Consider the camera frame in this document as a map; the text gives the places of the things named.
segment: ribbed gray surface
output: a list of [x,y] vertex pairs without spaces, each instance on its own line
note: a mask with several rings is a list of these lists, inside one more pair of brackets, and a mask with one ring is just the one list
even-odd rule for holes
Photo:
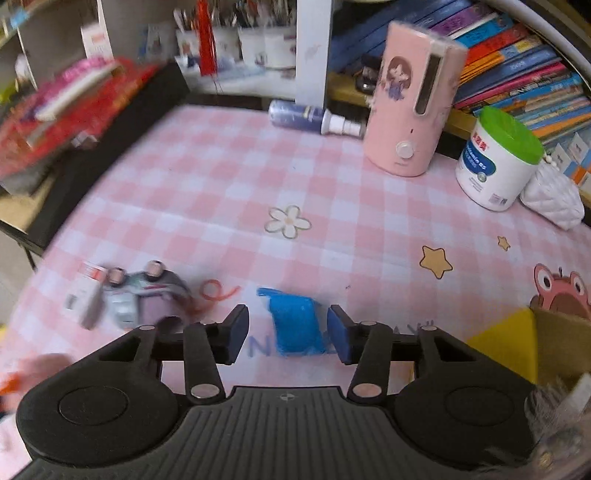
[[36,460],[16,478],[457,480],[468,476],[412,450],[383,411],[356,407],[337,388],[241,387],[222,404],[193,407],[174,435],[141,458],[97,469]]

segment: blue pouch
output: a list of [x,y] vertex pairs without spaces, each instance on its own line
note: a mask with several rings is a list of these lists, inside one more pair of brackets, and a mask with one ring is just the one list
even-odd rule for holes
[[313,299],[273,288],[259,288],[256,294],[269,298],[277,351],[281,355],[317,355],[325,352]]

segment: floor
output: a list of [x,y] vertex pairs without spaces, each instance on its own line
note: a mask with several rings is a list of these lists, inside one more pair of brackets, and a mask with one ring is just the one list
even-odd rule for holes
[[18,296],[32,274],[24,250],[0,233],[0,324],[8,323]]

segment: red tassel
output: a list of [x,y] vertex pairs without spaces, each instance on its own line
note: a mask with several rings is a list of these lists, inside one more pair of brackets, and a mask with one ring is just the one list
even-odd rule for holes
[[199,30],[199,56],[201,57],[201,75],[217,73],[216,44],[213,39],[212,20],[206,0],[197,2],[197,29]]

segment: white round button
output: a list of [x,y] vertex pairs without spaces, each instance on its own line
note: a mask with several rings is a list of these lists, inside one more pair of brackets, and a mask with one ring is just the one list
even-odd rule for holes
[[407,141],[398,142],[396,145],[396,155],[400,158],[410,158],[414,155],[413,144]]

